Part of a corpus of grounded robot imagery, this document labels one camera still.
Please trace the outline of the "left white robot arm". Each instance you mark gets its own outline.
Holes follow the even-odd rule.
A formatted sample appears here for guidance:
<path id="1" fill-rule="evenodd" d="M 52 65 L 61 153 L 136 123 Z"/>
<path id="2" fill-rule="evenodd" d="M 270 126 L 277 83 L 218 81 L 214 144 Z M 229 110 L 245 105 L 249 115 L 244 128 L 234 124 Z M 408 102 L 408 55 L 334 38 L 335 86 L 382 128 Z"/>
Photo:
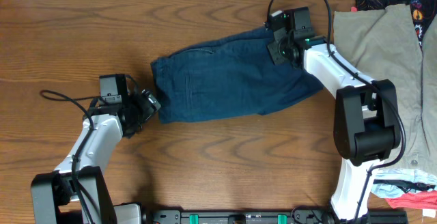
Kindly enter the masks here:
<path id="1" fill-rule="evenodd" d="M 139 204 L 115 206 L 103 173 L 123 138 L 142 130 L 161 105 L 152 92 L 92 96 L 82 131 L 65 159 L 31 183 L 36 223 L 142 223 Z"/>

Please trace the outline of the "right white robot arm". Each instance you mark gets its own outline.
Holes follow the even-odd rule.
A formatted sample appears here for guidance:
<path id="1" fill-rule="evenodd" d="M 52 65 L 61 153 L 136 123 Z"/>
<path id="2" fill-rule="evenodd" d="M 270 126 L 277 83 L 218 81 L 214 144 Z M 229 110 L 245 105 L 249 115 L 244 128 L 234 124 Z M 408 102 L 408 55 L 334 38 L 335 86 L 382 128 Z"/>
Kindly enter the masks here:
<path id="1" fill-rule="evenodd" d="M 291 64 L 314 76 L 335 99 L 333 137 L 342 157 L 337 188 L 330 199 L 333 218 L 358 223 L 376 172 L 396 163 L 391 151 L 405 148 L 405 130 L 394 84 L 376 81 L 342 57 L 325 37 L 308 27 L 274 30 L 268 51 L 275 64 Z"/>

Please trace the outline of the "navy blue shorts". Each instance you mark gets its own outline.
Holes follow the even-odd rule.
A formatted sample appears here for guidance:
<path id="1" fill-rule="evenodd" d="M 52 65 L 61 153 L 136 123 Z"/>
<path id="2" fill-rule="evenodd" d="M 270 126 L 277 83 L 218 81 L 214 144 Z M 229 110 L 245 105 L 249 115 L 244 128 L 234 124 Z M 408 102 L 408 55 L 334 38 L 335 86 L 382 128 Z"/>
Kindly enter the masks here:
<path id="1" fill-rule="evenodd" d="M 268 115 L 318 93 L 304 70 L 274 65 L 264 28 L 188 46 L 151 64 L 161 123 Z"/>

